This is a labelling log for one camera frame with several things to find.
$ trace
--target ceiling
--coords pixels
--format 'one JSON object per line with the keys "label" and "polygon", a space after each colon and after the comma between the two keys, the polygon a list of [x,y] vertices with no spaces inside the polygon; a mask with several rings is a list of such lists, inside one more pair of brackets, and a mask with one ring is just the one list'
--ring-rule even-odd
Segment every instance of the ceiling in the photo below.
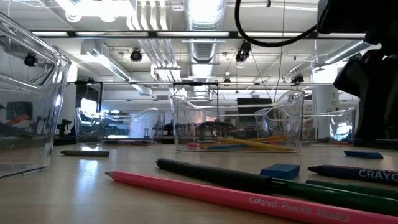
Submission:
{"label": "ceiling", "polygon": [[[55,1],[43,1],[48,6],[58,6]],[[62,8],[37,8],[26,6],[20,2],[0,2],[0,11],[8,14],[20,25],[30,30],[128,30],[125,17],[119,17],[114,22],[103,22],[98,17],[84,17],[77,23],[64,23],[60,18],[65,18]],[[35,6],[41,6],[37,1],[24,1]],[[167,1],[167,23],[171,30],[185,30],[185,20],[182,0]],[[241,23],[244,30],[263,32],[303,32],[313,26],[317,20],[318,0],[288,0],[286,6],[299,7],[300,10],[283,9],[282,0],[272,0],[272,7],[265,7],[266,1],[245,1],[241,6]],[[224,17],[223,30],[236,30],[234,23],[234,1],[227,2]],[[98,81],[113,81],[114,75],[107,68],[98,63],[90,61],[89,55],[81,54],[81,43],[83,39],[45,39],[48,43],[57,46],[71,59],[84,68],[84,74],[95,77]],[[177,63],[181,68],[182,78],[190,76],[189,50],[187,44],[181,42],[183,39],[172,39]],[[280,40],[263,40],[277,42]],[[295,44],[283,48],[265,48],[252,45],[252,54],[243,68],[236,68],[234,55],[242,43],[241,39],[226,39],[224,43],[218,44],[216,63],[213,69],[213,80],[222,82],[226,78],[225,72],[230,72],[232,82],[254,82],[261,81],[276,82],[279,78],[288,81],[291,69],[303,63],[314,55],[324,57],[340,47],[350,43],[352,40],[300,40]],[[132,72],[137,81],[152,81],[148,74],[152,62],[146,54],[141,62],[132,62],[129,59],[133,48],[139,48],[137,39],[96,39],[97,45],[106,44],[110,49],[110,57],[117,61],[125,70]],[[310,82],[312,69],[310,63],[300,67],[305,81]]]}

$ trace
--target clear plastic bin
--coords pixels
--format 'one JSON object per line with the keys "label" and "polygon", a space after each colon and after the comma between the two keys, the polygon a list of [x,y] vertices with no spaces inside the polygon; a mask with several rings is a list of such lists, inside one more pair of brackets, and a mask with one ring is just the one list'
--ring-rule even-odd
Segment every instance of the clear plastic bin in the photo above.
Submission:
{"label": "clear plastic bin", "polygon": [[304,115],[302,140],[305,144],[353,144],[356,108]]}
{"label": "clear plastic bin", "polygon": [[75,130],[77,143],[98,144],[101,143],[101,121],[103,116],[99,113],[87,113],[76,108]]}
{"label": "clear plastic bin", "polygon": [[161,142],[165,112],[145,109],[136,114],[90,114],[76,109],[76,137],[78,143],[153,144]]}
{"label": "clear plastic bin", "polygon": [[[304,94],[289,91],[273,104],[239,106],[195,106],[184,96],[173,96],[175,147],[178,151],[300,152]],[[239,108],[260,110],[238,114]],[[263,144],[222,143],[219,137]]]}
{"label": "clear plastic bin", "polygon": [[71,62],[0,13],[0,177],[46,167]]}

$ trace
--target black cable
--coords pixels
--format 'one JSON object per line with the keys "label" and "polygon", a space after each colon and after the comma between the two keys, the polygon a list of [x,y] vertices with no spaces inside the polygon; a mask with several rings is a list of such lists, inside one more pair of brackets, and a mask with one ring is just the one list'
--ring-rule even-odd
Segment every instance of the black cable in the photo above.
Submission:
{"label": "black cable", "polygon": [[247,40],[248,42],[260,46],[260,47],[283,47],[289,44],[293,44],[301,39],[303,39],[304,37],[310,35],[312,32],[316,31],[317,29],[317,25],[314,25],[313,27],[311,27],[309,30],[303,32],[302,34],[293,37],[289,40],[285,40],[282,42],[276,42],[276,43],[268,43],[268,42],[262,42],[262,41],[258,41],[255,40],[251,37],[249,37],[242,29],[242,25],[241,25],[241,21],[239,18],[239,10],[241,7],[241,0],[236,0],[236,4],[235,4],[235,24],[236,24],[236,28],[238,28],[239,33],[241,34],[241,36]]}

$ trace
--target desk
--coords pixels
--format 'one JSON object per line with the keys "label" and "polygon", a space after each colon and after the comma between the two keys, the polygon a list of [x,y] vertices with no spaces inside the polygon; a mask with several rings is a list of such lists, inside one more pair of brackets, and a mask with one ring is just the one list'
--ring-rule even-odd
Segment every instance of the desk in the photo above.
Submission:
{"label": "desk", "polygon": [[[341,146],[310,146],[300,154],[175,152],[174,146],[98,146],[111,152],[109,158],[64,157],[62,150],[79,146],[54,147],[46,169],[29,175],[0,179],[1,223],[296,223],[283,218],[224,207],[176,195],[115,183],[104,173],[123,170],[176,180],[204,182],[159,170],[160,157],[224,167],[259,174],[264,167],[279,163],[300,164],[300,177],[324,181],[350,180],[321,177],[308,166],[336,164],[398,170],[398,151],[381,152],[383,160],[345,157]],[[361,182],[396,189],[397,187]]]}

